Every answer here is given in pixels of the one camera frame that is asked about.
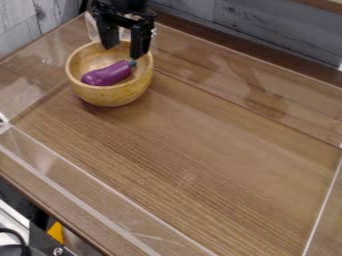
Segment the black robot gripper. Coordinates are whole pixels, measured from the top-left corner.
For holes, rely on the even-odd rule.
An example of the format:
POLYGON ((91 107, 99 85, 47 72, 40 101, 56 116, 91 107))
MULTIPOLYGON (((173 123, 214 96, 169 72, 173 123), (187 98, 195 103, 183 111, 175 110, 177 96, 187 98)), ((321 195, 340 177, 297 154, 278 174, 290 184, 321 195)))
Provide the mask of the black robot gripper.
POLYGON ((150 8, 150 0, 94 0, 102 45, 106 49, 119 44, 119 27, 131 29, 130 56, 134 60, 149 53, 157 13, 150 8))

